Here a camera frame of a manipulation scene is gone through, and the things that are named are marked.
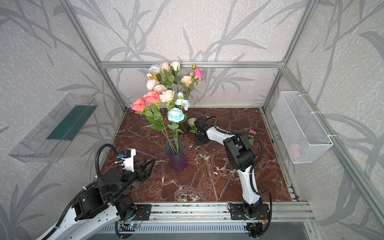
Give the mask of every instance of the marble surface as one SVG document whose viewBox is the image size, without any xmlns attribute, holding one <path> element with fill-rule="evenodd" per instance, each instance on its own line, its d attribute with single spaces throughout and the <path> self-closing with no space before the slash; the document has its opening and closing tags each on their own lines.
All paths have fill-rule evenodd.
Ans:
<svg viewBox="0 0 384 240">
<path fill-rule="evenodd" d="M 218 116 L 218 126 L 230 131 L 257 132 L 265 143 L 265 154 L 255 168 L 259 192 L 269 189 L 273 201 L 291 201 L 280 166 L 276 159 L 263 118 L 258 108 L 192 108 L 190 118 Z M 156 164 L 150 179 L 144 183 L 136 182 L 132 189 L 132 199 L 137 202 L 173 201 L 241 201 L 242 187 L 236 170 L 231 169 L 227 154 L 222 145 L 210 142 L 201 148 L 194 144 L 194 135 L 181 135 L 188 166 L 182 172 L 175 172 L 164 153 L 166 138 L 160 131 L 148 127 L 145 117 L 128 110 L 114 140 L 118 152 L 135 148 L 135 159 L 155 158 Z M 256 155 L 261 146 L 253 144 Z M 103 164 L 101 173 L 115 166 L 116 158 L 110 152 Z"/>
</svg>

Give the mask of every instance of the dark vase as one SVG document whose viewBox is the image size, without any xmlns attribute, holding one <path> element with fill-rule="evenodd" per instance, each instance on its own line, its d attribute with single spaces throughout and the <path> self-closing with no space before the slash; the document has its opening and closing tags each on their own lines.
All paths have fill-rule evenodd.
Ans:
<svg viewBox="0 0 384 240">
<path fill-rule="evenodd" d="M 189 132 L 190 126 L 188 125 L 188 122 L 179 122 L 179 129 L 183 131 L 183 133 L 179 132 L 179 135 L 186 134 Z"/>
<path fill-rule="evenodd" d="M 175 140 L 171 139 L 170 142 L 173 144 L 173 146 L 176 149 L 176 144 Z M 182 172 L 184 171 L 187 166 L 188 166 L 188 161 L 187 157 L 184 154 L 184 144 L 182 141 L 178 140 L 178 145 L 179 145 L 179 153 L 176 153 L 172 150 L 170 147 L 169 142 L 166 143 L 164 146 L 164 151 L 169 157 L 170 161 L 170 167 L 175 171 L 175 172 Z"/>
</svg>

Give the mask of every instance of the wire mesh basket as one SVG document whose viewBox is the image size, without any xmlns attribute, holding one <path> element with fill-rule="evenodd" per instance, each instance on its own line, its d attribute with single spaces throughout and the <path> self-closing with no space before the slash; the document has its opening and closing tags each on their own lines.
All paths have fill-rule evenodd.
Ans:
<svg viewBox="0 0 384 240">
<path fill-rule="evenodd" d="M 281 92 L 272 116 L 293 163 L 314 162 L 333 146 L 314 112 L 297 91 Z"/>
</svg>

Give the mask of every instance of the wallpaper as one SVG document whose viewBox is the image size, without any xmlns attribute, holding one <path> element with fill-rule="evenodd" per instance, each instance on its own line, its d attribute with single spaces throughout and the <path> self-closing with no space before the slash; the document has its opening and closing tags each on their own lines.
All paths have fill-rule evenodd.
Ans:
<svg viewBox="0 0 384 240">
<path fill-rule="evenodd" d="M 189 96 L 192 106 L 262 106 L 277 74 L 275 68 L 202 68 L 202 71 L 204 80 Z M 147 73 L 147 68 L 108 69 L 127 106 L 147 94 Z M 190 73 L 190 68 L 182 68 L 178 78 Z"/>
<path fill-rule="evenodd" d="M 31 240 L 58 220 L 94 178 L 94 154 L 124 112 L 58 2 L 0 3 L 0 239 Z M 8 153 L 68 93 L 98 105 L 56 163 L 23 163 Z"/>
<path fill-rule="evenodd" d="M 384 197 L 384 1 L 319 5 L 288 67 Z"/>
<path fill-rule="evenodd" d="M 281 61 L 307 0 L 71 0 L 102 61 Z"/>
<path fill-rule="evenodd" d="M 293 164 L 272 117 L 281 91 L 293 91 L 283 76 L 265 112 L 295 194 L 308 201 L 325 240 L 384 239 L 384 229 L 345 172 L 332 149 L 313 163 Z"/>
</svg>

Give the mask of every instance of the blue flower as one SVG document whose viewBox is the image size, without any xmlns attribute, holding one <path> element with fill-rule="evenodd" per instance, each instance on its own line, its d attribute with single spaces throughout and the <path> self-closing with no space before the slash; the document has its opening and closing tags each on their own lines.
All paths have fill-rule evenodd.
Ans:
<svg viewBox="0 0 384 240">
<path fill-rule="evenodd" d="M 156 74 L 160 73 L 161 66 L 160 66 L 160 64 L 153 64 L 153 65 L 151 65 L 151 66 L 148 68 L 148 70 L 149 70 L 150 72 L 154 72 L 155 75 L 156 75 Z"/>
<path fill-rule="evenodd" d="M 188 100 L 180 99 L 180 98 L 175 101 L 175 105 L 183 106 L 184 110 L 188 110 L 188 108 L 191 106 Z"/>
<path fill-rule="evenodd" d="M 184 119 L 184 113 L 179 108 L 172 108 L 168 111 L 168 120 L 173 122 L 180 122 Z"/>
</svg>

